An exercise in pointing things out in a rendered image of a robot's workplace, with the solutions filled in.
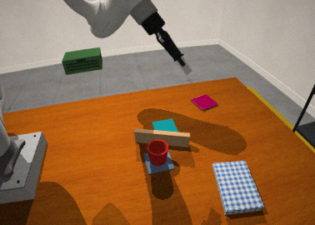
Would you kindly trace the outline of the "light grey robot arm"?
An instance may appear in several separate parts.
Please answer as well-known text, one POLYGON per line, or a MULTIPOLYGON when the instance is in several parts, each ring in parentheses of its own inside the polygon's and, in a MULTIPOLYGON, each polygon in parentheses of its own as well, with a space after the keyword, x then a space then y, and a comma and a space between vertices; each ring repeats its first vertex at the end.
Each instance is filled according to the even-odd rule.
MULTIPOLYGON (((138 25, 158 9, 151 0, 63 0, 73 11, 87 19, 92 34, 107 38, 114 34, 131 15, 138 25), (130 13, 130 14, 129 14, 130 13)), ((18 156, 25 145, 24 139, 11 141, 5 130, 3 110, 5 95, 0 81, 0 178, 9 178, 18 156)))

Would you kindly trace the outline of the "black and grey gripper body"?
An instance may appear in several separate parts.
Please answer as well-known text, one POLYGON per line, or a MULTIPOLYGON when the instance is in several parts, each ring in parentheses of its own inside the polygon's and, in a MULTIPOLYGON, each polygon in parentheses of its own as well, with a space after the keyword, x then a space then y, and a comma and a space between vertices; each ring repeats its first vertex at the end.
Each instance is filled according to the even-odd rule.
MULTIPOLYGON (((148 35, 153 35, 155 34, 156 37, 158 38, 157 33, 159 33, 161 36, 163 35, 166 39, 167 37, 163 34, 163 24, 165 22, 161 18, 161 16, 158 14, 158 12, 153 13, 149 17, 147 17, 143 22, 142 22, 142 27, 144 30, 147 32, 148 35)), ((168 40, 168 39, 167 39, 168 40)))

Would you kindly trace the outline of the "blue checkered towel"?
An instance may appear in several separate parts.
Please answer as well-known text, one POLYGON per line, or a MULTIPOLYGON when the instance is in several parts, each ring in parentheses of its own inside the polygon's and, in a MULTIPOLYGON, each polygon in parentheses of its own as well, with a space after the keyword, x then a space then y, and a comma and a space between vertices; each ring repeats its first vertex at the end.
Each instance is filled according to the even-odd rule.
POLYGON ((212 169, 225 215, 262 211, 263 202, 246 161, 215 162, 212 169))

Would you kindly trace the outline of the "red cup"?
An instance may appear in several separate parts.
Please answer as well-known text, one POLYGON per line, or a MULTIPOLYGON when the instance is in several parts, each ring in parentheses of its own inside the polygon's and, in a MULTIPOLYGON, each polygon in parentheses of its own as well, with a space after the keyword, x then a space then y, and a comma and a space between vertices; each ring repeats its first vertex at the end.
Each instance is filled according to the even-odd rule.
POLYGON ((152 165, 162 166, 167 161, 168 144, 165 141, 159 139, 151 141, 147 145, 147 151, 152 165))

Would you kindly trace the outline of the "magenta square coaster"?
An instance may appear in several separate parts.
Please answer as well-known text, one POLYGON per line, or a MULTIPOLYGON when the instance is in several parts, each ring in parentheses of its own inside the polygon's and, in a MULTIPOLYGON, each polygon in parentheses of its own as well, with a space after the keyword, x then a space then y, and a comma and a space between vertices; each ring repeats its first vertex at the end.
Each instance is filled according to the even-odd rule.
POLYGON ((202 111, 218 105, 218 103, 212 100, 207 94, 195 97, 194 99, 191 99, 191 101, 202 111))

